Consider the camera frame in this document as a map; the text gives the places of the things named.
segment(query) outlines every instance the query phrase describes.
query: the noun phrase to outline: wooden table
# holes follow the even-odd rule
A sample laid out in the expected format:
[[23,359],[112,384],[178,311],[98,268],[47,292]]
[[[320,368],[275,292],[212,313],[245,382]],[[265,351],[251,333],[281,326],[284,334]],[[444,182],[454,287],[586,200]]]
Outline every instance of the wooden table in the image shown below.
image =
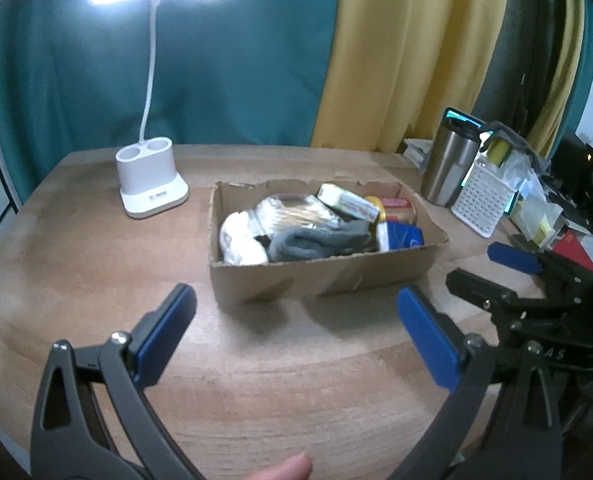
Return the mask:
[[[221,310],[208,273],[208,202],[217,180],[400,179],[418,187],[417,171],[398,155],[177,146],[188,202],[134,221],[119,199],[115,151],[67,156],[0,243],[0,428],[28,448],[53,341],[103,342],[186,282],[198,293],[198,314],[147,396],[208,478],[243,478],[297,450],[313,456],[313,478],[384,478],[446,396],[397,319],[399,287]],[[450,244],[420,286],[464,332],[494,341],[488,315],[452,297],[446,273],[460,266],[524,295],[537,288],[488,261],[487,245],[507,239],[502,227],[485,240],[448,210],[430,212]],[[133,456],[109,400],[101,395],[100,402],[119,449]]]

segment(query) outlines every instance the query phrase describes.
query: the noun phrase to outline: screw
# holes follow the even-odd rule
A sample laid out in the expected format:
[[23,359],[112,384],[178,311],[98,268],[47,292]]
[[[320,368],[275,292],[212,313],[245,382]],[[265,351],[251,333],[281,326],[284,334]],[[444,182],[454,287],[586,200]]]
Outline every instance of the screw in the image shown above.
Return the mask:
[[538,355],[543,351],[543,345],[531,339],[527,342],[527,351]]
[[112,342],[117,345],[123,345],[128,342],[128,334],[122,330],[119,330],[118,332],[112,334]]
[[483,346],[483,338],[477,333],[470,333],[465,336],[465,344],[472,348],[481,348]]

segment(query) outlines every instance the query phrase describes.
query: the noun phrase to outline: blue and white package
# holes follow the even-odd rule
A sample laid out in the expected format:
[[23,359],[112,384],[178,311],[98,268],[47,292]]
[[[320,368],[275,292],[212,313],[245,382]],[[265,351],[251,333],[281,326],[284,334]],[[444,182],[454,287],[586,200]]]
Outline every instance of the blue and white package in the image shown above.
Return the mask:
[[381,252],[409,249],[423,245],[423,231],[416,225],[380,222],[376,225],[376,241]]

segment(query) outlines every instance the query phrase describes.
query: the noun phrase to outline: teal curtain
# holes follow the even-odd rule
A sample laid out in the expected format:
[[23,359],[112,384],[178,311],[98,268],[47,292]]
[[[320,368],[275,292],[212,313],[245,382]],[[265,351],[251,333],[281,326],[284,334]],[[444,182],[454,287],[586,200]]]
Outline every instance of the teal curtain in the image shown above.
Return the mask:
[[[337,0],[163,0],[146,135],[308,146]],[[136,142],[149,2],[4,0],[0,143],[19,197],[73,150]]]
[[556,133],[556,139],[551,146],[550,158],[556,153],[561,139],[567,132],[576,133],[580,118],[585,110],[589,91],[593,81],[593,2],[585,0],[585,22],[583,25],[583,43],[581,44],[579,67],[574,77],[574,83],[569,93],[569,99],[563,112],[561,126]]

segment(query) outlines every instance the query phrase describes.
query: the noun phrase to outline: curtain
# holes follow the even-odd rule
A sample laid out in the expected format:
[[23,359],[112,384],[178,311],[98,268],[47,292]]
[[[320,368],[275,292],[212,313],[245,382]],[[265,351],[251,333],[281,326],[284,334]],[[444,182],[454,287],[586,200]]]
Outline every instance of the curtain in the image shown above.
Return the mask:
[[565,28],[559,61],[543,110],[527,134],[530,145],[542,156],[548,156],[554,145],[577,74],[583,44],[584,19],[585,0],[565,0]]
[[587,105],[589,91],[593,81],[593,2],[585,0],[585,17],[583,20],[583,42],[579,54],[579,67],[574,77],[574,84],[569,92],[569,99],[563,112],[556,140],[551,147],[549,157],[553,157],[561,139],[567,133],[575,134],[580,118]]
[[[163,0],[147,137],[308,146],[338,0]],[[149,2],[0,5],[0,144],[23,202],[73,150],[138,140]]]
[[394,152],[470,112],[507,0],[339,0],[311,146]]

